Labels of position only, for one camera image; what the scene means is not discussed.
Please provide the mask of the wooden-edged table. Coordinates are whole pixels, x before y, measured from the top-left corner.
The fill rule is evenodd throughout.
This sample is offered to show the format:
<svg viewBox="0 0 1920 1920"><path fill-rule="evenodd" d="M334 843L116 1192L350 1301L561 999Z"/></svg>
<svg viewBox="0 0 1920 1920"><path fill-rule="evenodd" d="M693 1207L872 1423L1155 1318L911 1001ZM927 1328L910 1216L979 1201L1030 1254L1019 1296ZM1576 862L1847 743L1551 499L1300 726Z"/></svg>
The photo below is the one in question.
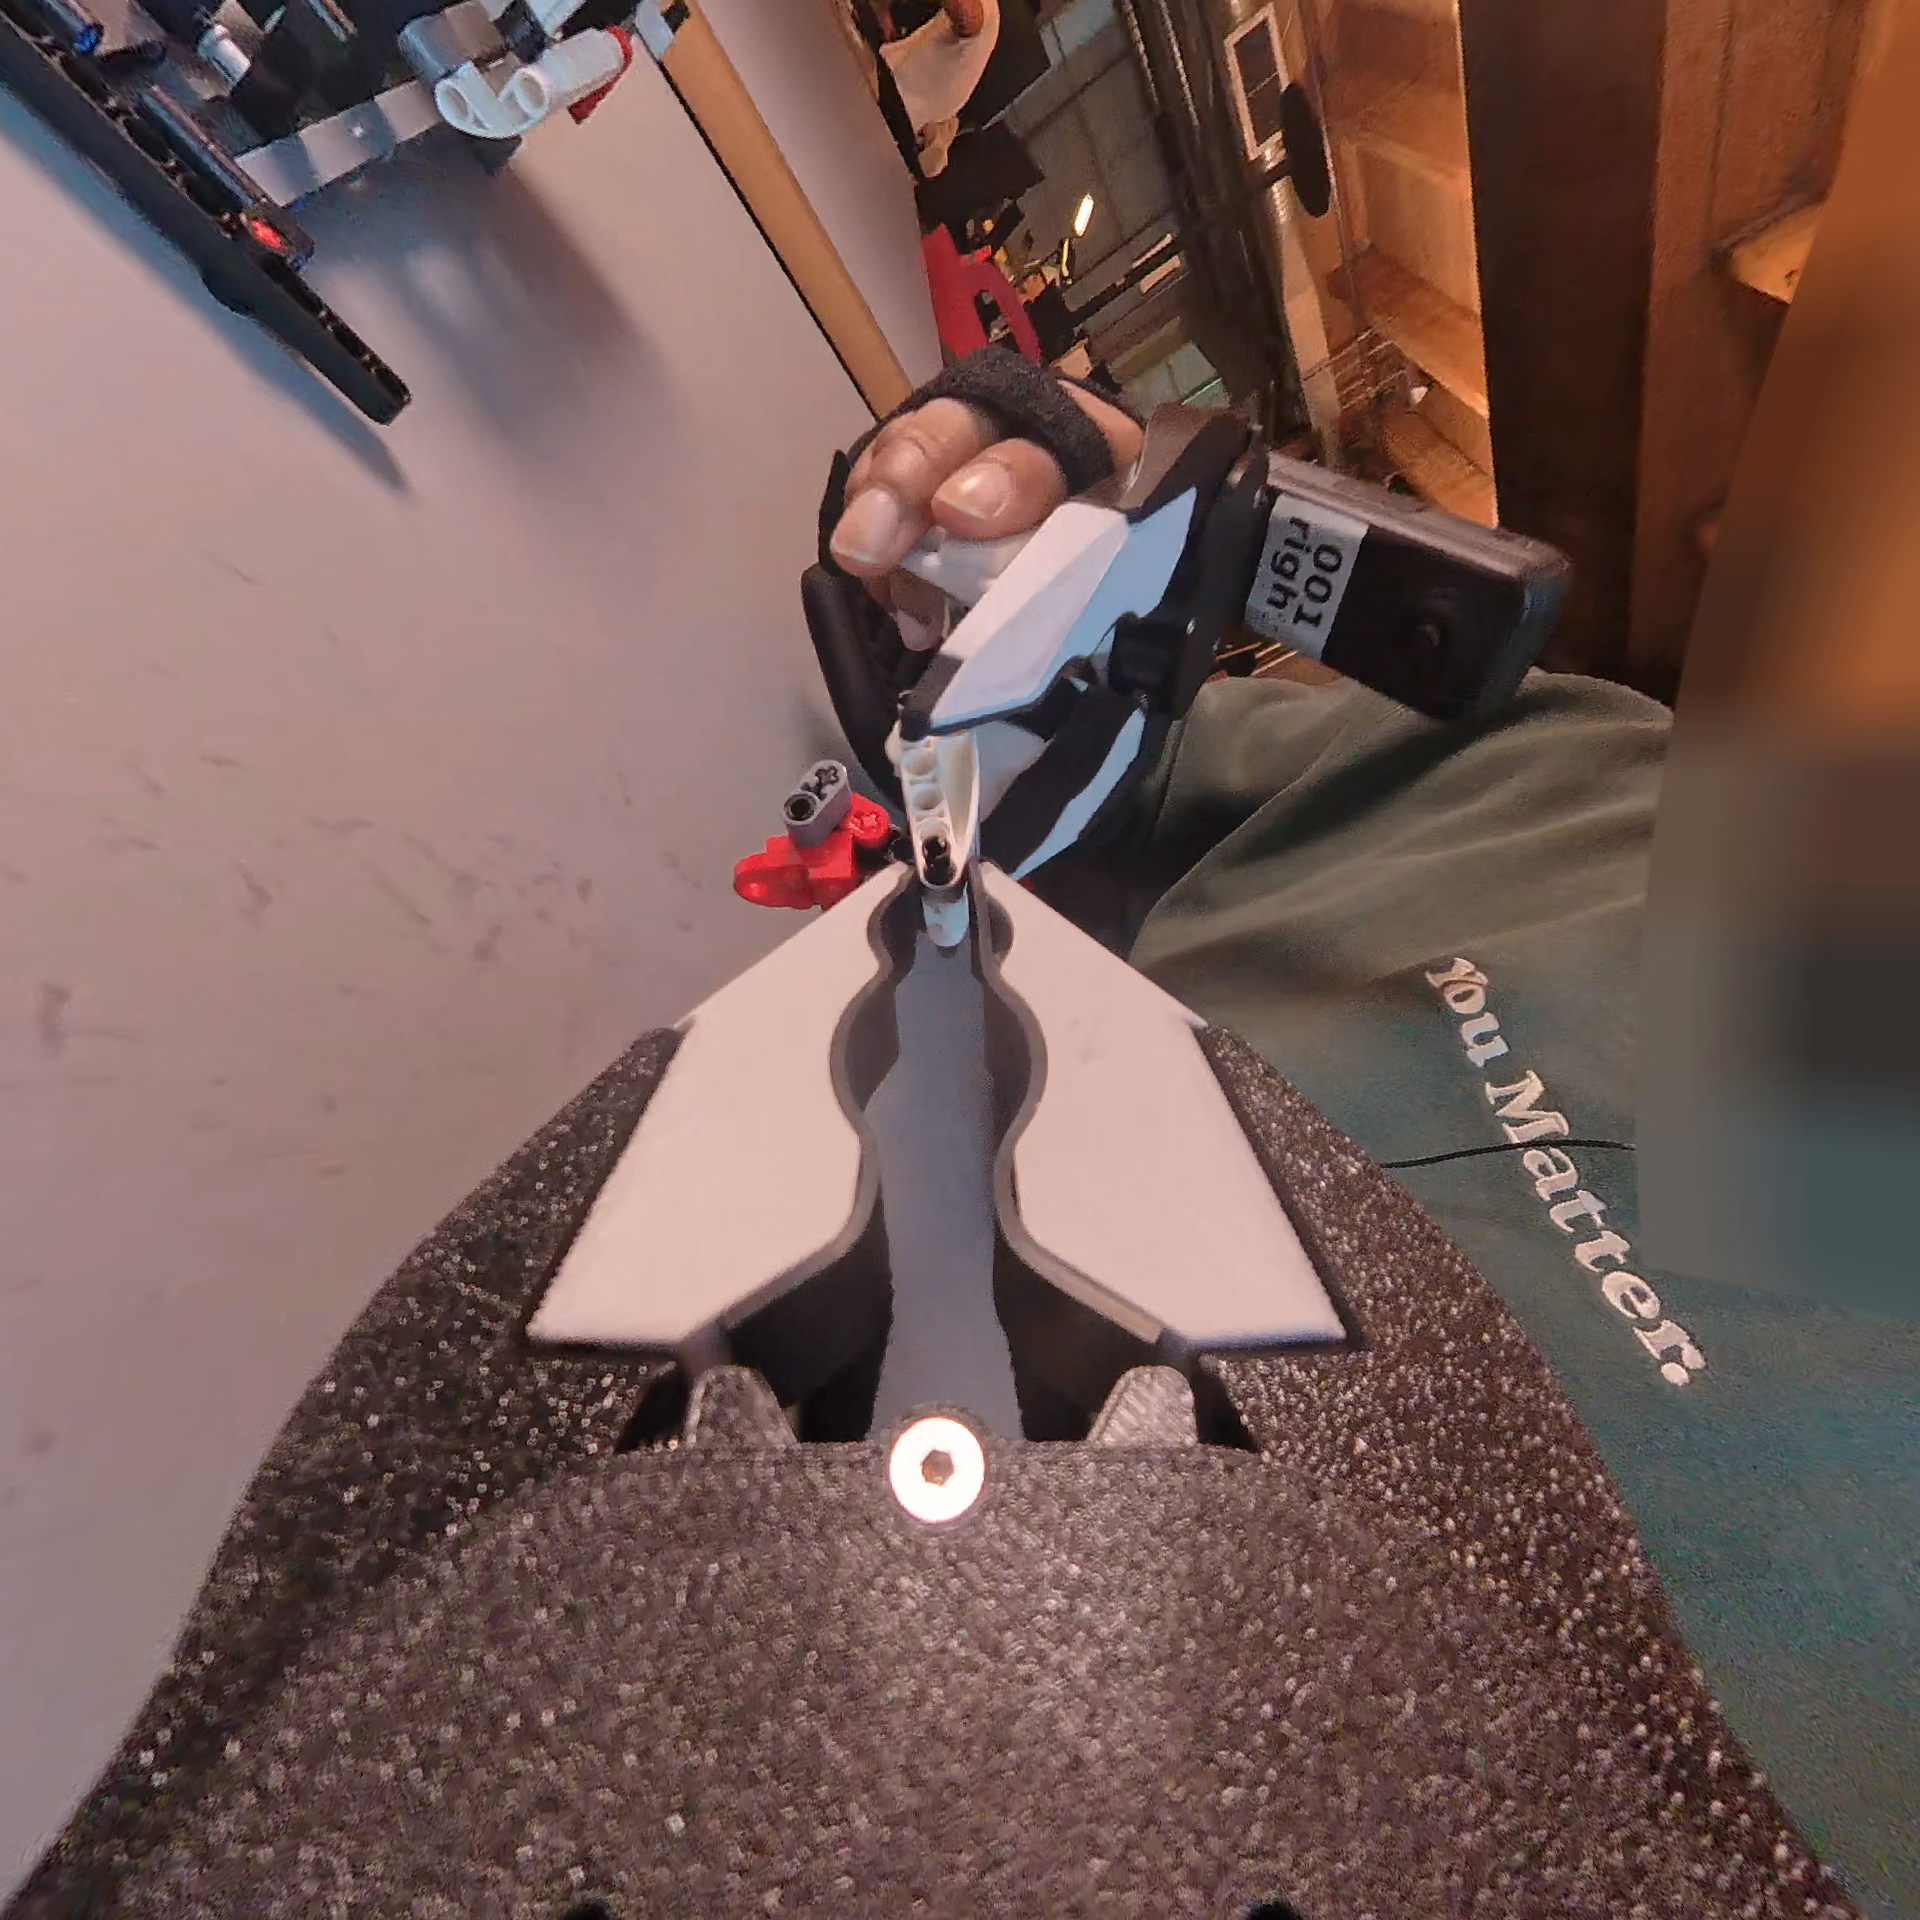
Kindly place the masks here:
<svg viewBox="0 0 1920 1920"><path fill-rule="evenodd" d="M889 417L944 350L915 191L846 10L635 5L632 31L870 417Z"/></svg>

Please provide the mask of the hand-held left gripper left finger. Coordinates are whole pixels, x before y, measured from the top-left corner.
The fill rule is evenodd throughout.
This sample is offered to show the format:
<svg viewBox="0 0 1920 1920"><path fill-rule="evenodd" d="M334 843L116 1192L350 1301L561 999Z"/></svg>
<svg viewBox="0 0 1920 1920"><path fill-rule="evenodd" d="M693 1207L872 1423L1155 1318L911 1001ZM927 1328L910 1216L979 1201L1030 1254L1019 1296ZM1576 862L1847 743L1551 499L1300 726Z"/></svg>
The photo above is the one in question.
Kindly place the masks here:
<svg viewBox="0 0 1920 1920"><path fill-rule="evenodd" d="M856 1218L843 1021L891 962L905 872L863 880L675 1026L677 1048L529 1320L547 1350L683 1353L800 1280Z"/></svg>

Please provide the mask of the white toy brick piece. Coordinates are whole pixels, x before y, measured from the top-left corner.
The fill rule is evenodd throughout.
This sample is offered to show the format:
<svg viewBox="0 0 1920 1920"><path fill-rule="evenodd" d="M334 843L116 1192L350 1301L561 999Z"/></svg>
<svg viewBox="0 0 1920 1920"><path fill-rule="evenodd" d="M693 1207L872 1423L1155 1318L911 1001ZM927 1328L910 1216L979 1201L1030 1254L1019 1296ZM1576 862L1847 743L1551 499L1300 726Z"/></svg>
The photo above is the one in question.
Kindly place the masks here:
<svg viewBox="0 0 1920 1920"><path fill-rule="evenodd" d="M971 731L896 742L902 822L918 879L924 926L941 954L958 954L971 928L971 866L979 841L979 758Z"/></svg>

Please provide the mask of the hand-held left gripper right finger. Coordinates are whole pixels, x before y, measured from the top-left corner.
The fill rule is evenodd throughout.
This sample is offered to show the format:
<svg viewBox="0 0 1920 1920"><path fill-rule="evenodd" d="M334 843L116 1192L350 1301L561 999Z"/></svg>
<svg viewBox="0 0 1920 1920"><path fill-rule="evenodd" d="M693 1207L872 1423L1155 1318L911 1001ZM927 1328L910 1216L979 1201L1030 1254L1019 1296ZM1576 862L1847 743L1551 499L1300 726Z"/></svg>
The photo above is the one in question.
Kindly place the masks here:
<svg viewBox="0 0 1920 1920"><path fill-rule="evenodd" d="M1335 1350L1335 1295L1213 1066L1207 1023L1001 872L979 977L1008 1104L993 1301L1019 1375Z"/></svg>

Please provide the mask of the person's right hand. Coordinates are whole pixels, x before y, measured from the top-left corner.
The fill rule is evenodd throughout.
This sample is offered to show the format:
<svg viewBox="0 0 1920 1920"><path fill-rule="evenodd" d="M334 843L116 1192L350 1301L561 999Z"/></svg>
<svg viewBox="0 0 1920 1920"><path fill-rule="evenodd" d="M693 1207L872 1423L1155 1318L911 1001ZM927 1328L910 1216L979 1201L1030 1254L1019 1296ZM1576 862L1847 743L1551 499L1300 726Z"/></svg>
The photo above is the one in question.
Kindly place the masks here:
<svg viewBox="0 0 1920 1920"><path fill-rule="evenodd" d="M1044 446L1005 434L964 401L936 398L855 456L825 551L891 618L902 647L924 654L944 635L944 598L902 563L927 531L964 544L1019 538L1081 489Z"/></svg>

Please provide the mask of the grey desk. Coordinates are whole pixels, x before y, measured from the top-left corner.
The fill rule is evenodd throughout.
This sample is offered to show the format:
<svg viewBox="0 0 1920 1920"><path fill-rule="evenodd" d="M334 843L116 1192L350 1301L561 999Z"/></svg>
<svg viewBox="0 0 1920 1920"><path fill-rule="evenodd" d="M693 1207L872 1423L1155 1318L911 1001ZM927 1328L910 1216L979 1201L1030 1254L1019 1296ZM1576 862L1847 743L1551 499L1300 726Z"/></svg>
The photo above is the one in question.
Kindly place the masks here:
<svg viewBox="0 0 1920 1920"><path fill-rule="evenodd" d="M760 954L870 413L644 58L308 205L372 429L4 101L4 1890L423 1234Z"/></svg>

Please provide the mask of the toy vehicle chassis build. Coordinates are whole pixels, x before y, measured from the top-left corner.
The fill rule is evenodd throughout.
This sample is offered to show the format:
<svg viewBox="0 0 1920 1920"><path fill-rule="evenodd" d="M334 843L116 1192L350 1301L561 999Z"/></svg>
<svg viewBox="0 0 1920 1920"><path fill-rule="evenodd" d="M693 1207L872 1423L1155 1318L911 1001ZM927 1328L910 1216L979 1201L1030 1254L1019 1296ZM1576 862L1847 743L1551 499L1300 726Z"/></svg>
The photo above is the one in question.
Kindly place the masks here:
<svg viewBox="0 0 1920 1920"><path fill-rule="evenodd" d="M4 88L364 418L400 376L307 282L299 207L439 133L508 161L582 123L689 5L4 3Z"/></svg>

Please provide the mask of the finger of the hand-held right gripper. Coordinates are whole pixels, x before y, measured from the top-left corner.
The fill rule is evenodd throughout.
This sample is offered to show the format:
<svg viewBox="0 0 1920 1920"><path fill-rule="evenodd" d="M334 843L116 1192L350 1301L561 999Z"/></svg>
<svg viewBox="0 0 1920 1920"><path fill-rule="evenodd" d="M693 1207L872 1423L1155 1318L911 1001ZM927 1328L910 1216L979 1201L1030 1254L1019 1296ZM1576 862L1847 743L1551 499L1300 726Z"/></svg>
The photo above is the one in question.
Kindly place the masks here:
<svg viewBox="0 0 1920 1920"><path fill-rule="evenodd" d="M927 534L902 569L964 614L910 691L902 735L944 737L1036 710L1129 535L1124 512L1085 502L1064 503L1030 535Z"/></svg>
<svg viewBox="0 0 1920 1920"><path fill-rule="evenodd" d="M975 848L988 864L1027 879L1084 840L1104 833L1159 758L1159 718L1143 706L1072 706L1044 739L991 726L1040 749L1003 791L980 791Z"/></svg>

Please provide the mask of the red toy brick piece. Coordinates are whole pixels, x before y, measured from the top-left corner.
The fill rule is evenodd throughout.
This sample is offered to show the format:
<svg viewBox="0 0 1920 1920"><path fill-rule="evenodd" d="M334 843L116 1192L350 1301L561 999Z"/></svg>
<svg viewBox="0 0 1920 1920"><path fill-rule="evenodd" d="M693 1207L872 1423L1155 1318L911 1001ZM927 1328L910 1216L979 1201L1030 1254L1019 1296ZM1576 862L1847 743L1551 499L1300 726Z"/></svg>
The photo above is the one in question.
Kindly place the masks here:
<svg viewBox="0 0 1920 1920"><path fill-rule="evenodd" d="M750 906L831 907L893 857L887 807L855 789L843 762L816 760L783 794L780 833L733 866L733 893Z"/></svg>

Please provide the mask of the green sweatshirt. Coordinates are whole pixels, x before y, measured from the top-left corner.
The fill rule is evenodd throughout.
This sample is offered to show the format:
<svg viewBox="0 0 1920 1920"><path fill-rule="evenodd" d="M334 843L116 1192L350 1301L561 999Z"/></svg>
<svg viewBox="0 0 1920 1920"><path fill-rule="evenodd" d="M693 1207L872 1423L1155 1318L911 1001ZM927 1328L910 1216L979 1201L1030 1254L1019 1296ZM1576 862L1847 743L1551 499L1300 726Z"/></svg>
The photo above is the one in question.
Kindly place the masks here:
<svg viewBox="0 0 1920 1920"><path fill-rule="evenodd" d="M1643 1249L1671 730L1597 679L1533 674L1487 727L1215 681L1145 805L1133 962L1408 1165L1566 1382L1745 1751L1875 1915L1916 1915L1916 1328Z"/></svg>

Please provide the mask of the red plastic seat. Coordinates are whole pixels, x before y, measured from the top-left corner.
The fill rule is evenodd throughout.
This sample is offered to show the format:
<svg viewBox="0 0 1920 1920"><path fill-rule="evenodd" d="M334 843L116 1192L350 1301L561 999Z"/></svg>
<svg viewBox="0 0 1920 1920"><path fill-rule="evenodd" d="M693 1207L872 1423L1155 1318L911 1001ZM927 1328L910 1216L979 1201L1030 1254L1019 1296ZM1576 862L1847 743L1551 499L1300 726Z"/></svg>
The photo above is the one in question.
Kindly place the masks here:
<svg viewBox="0 0 1920 1920"><path fill-rule="evenodd" d="M1027 361L1043 366L1044 353L1033 321L1005 273L984 254L961 254L944 226L921 239L934 330L951 361L983 353L996 336L980 318L998 322L1001 338Z"/></svg>

